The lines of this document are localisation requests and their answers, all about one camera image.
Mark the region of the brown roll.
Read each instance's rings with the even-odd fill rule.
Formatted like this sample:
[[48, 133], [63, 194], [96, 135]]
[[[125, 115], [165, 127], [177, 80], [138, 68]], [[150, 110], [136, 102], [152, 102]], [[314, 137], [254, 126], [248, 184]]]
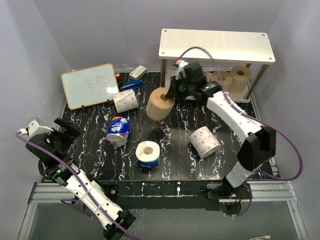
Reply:
[[210, 82], [216, 82], [220, 85], [223, 84], [224, 90], [228, 92], [233, 82], [233, 77], [229, 72], [220, 70], [213, 72], [209, 80]]
[[203, 76], [205, 77], [205, 80], [207, 83], [210, 83], [211, 82], [211, 75], [205, 71], [202, 71], [203, 73]]
[[232, 83], [228, 91], [233, 94], [239, 94], [244, 91], [252, 73], [247, 67], [236, 65], [231, 69], [230, 75], [232, 77]]
[[153, 90], [146, 106], [146, 115], [153, 121], [165, 119], [172, 110], [175, 101], [166, 97], [169, 89], [159, 87]]

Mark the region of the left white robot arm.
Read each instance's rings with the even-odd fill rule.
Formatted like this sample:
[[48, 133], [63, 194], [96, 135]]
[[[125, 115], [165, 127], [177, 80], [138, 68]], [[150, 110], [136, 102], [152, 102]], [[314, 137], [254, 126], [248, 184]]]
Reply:
[[61, 129], [44, 126], [38, 118], [32, 118], [27, 127], [21, 129], [21, 137], [29, 136], [25, 147], [38, 158], [40, 175], [72, 193], [73, 202], [82, 202], [91, 210], [100, 221], [107, 240], [118, 240], [122, 236], [138, 239], [128, 230], [136, 218], [108, 198], [102, 185], [87, 178], [76, 161], [67, 155], [67, 150], [81, 135], [79, 125], [59, 117], [54, 123]]

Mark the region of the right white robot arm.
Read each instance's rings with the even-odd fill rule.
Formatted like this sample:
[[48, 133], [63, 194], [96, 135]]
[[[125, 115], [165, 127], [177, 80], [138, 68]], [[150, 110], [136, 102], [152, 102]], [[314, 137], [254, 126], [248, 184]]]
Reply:
[[174, 65], [177, 72], [170, 78], [166, 98], [180, 101], [194, 97], [218, 115], [239, 138], [236, 164], [222, 179], [221, 185], [213, 189], [216, 196], [233, 199], [240, 194], [241, 185], [276, 154], [276, 131], [250, 119], [219, 83], [207, 82], [198, 62], [188, 63], [178, 59]]

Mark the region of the white two-tier shelf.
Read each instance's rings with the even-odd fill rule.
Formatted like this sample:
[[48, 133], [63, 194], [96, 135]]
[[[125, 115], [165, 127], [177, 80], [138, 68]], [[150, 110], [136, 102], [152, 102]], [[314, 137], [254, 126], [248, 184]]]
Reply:
[[161, 31], [158, 53], [162, 87], [169, 87], [170, 78], [176, 73], [173, 69], [167, 69], [168, 60], [175, 60], [180, 55], [195, 61], [210, 60], [206, 53], [193, 47], [207, 50], [217, 63], [244, 64], [247, 68], [252, 64], [261, 65], [255, 79], [249, 81], [242, 92], [230, 94], [236, 103], [250, 102], [261, 76], [276, 61], [269, 37], [264, 32], [164, 28]]

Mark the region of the blue stapler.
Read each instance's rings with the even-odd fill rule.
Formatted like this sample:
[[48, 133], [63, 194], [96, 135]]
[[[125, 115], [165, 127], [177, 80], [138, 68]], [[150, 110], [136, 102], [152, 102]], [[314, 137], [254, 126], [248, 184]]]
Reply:
[[123, 92], [126, 90], [135, 90], [138, 88], [141, 88], [144, 86], [144, 83], [139, 79], [139, 80], [131, 80], [128, 82], [123, 83], [120, 88], [119, 91]]

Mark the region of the white green cardboard box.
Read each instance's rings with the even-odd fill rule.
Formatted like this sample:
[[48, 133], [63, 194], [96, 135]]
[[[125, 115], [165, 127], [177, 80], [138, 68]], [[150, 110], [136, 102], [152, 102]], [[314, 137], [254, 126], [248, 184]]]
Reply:
[[129, 78], [131, 80], [139, 80], [146, 72], [147, 68], [143, 65], [139, 65], [129, 74]]

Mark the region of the small framed whiteboard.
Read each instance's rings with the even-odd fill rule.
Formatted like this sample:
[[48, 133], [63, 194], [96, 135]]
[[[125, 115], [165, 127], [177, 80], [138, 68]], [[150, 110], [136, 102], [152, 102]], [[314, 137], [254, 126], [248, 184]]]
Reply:
[[112, 101], [120, 92], [111, 63], [65, 72], [60, 78], [70, 110]]

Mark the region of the white red-dotted roll rear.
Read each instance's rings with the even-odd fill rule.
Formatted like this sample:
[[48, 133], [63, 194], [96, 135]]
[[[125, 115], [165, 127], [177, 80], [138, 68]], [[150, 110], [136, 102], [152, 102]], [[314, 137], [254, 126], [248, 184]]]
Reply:
[[113, 102], [118, 113], [138, 108], [138, 100], [132, 89], [113, 94]]

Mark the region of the white red-dotted roll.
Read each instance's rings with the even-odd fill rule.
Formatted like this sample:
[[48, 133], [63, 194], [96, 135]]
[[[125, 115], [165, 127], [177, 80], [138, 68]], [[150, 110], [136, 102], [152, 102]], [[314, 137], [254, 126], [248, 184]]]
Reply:
[[221, 144], [207, 126], [194, 131], [189, 136], [189, 141], [201, 159], [210, 156], [221, 147]]
[[113, 94], [113, 102], [118, 113], [138, 108], [138, 100], [132, 89]]

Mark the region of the blue wrapped roll lying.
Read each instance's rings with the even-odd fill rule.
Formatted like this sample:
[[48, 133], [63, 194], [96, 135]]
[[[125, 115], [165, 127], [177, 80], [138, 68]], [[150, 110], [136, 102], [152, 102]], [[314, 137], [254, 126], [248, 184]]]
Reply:
[[109, 125], [106, 140], [109, 141], [115, 149], [125, 146], [129, 140], [132, 128], [132, 122], [124, 117], [113, 117]]

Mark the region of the small red cap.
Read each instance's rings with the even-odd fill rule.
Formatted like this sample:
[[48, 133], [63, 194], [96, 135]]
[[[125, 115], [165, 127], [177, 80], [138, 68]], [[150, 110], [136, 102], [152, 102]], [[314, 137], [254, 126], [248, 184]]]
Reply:
[[116, 74], [115, 74], [115, 77], [116, 77], [116, 79], [117, 79], [118, 81], [120, 81], [120, 80], [122, 79], [122, 76], [121, 76], [120, 73], [116, 73]]

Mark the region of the white red-dotted roll right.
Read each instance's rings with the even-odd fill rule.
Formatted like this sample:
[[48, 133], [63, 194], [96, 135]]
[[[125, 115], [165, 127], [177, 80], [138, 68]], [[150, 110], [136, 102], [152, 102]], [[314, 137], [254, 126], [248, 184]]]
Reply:
[[221, 147], [221, 144], [207, 126], [194, 131], [189, 136], [189, 141], [201, 159], [210, 156]]

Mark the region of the blue wrapped roll upright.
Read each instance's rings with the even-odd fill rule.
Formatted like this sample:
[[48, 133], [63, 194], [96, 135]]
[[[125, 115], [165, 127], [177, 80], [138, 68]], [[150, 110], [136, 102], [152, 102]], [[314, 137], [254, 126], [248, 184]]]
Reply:
[[135, 155], [143, 172], [152, 171], [160, 164], [160, 146], [154, 141], [143, 141], [137, 145]]

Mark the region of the aluminium front rail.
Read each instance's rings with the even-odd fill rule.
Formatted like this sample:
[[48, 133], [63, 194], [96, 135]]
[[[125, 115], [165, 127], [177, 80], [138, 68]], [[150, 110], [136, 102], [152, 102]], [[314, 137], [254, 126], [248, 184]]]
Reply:
[[[249, 181], [242, 214], [230, 217], [222, 205], [200, 193], [217, 181], [105, 181], [111, 198], [136, 217], [130, 231], [144, 240], [307, 240], [298, 201], [289, 181]], [[73, 195], [55, 183], [33, 186], [20, 229], [21, 240], [101, 240], [100, 222], [61, 203]]]

